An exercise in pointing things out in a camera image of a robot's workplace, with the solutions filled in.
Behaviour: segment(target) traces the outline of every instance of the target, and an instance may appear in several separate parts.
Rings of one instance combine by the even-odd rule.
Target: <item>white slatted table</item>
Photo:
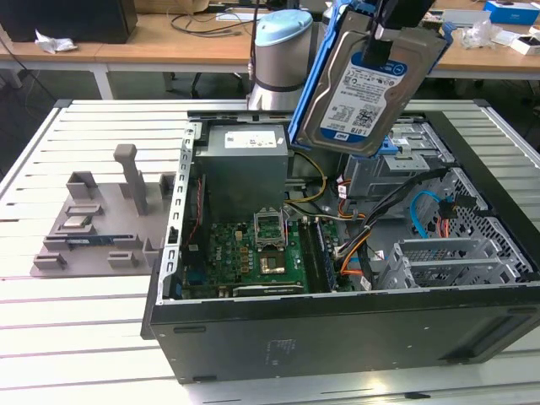
[[[29,277],[71,172],[122,181],[112,152],[135,143],[144,178],[157,181],[176,169],[186,110],[195,108],[244,104],[76,101],[55,109],[0,185],[0,404],[393,403],[403,392],[432,395],[422,404],[540,402],[538,330],[486,364],[182,387],[158,344],[139,337],[148,276]]]

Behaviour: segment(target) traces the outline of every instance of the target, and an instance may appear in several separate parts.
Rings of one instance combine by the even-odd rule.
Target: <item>wooden desk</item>
[[[483,2],[471,0],[438,0],[437,8],[482,9]],[[186,20],[178,21],[185,26]],[[208,30],[232,24],[211,20],[193,22],[191,30]],[[245,27],[251,32],[251,25]],[[525,33],[528,27],[506,25],[505,29]],[[113,94],[107,73],[111,71],[139,72],[214,72],[246,73],[251,37],[241,28],[240,34],[225,38],[201,38],[173,30],[164,14],[139,15],[137,28],[127,44],[78,44],[79,49],[51,55],[33,43],[15,43],[14,53],[30,69],[84,70],[94,74],[103,99]],[[466,50],[455,42],[430,74],[439,78],[504,78],[540,79],[540,57],[525,57],[504,46],[494,49]],[[0,68],[16,69],[19,65],[0,49]]]
[[[208,20],[208,16],[198,17]],[[175,23],[186,27],[188,17]],[[192,21],[189,30],[213,30],[227,27],[238,21],[216,21],[205,23]],[[251,32],[252,24],[245,24]],[[127,44],[104,44],[95,54],[97,62],[125,63],[188,63],[205,65],[246,65],[250,55],[251,37],[241,26],[231,29],[238,35],[222,38],[202,38],[174,30],[163,14],[139,16],[137,28]]]

